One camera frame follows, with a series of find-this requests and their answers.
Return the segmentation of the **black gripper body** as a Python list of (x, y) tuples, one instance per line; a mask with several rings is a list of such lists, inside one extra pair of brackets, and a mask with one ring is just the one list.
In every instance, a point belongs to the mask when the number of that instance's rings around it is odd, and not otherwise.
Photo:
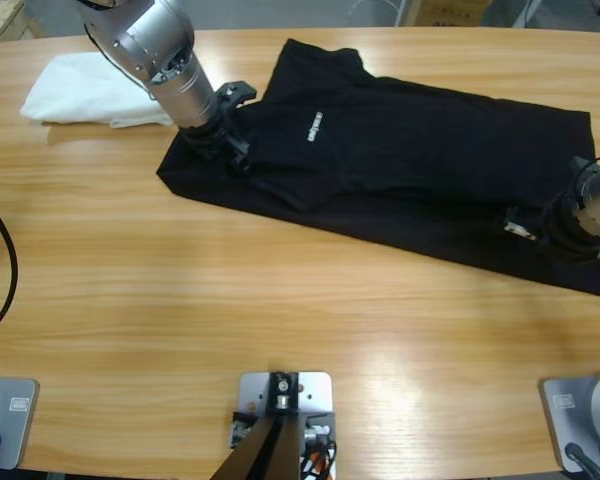
[(600, 237), (584, 230), (572, 211), (573, 198), (559, 194), (542, 212), (539, 250), (564, 263), (600, 260)]
[(230, 114), (223, 108), (200, 127), (180, 128), (186, 146), (201, 159), (232, 159), (235, 148), (230, 142)]

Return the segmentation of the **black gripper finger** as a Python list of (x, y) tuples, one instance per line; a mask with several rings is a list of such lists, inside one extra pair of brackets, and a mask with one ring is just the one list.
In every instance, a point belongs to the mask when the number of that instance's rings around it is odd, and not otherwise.
[(248, 173), (251, 164), (248, 159), (250, 144), (239, 135), (229, 135), (228, 143), (232, 149), (230, 165), (236, 173)]
[(519, 209), (517, 207), (509, 207), (506, 209), (502, 219), (502, 229), (509, 234), (529, 241), (538, 240), (536, 233), (520, 222)]

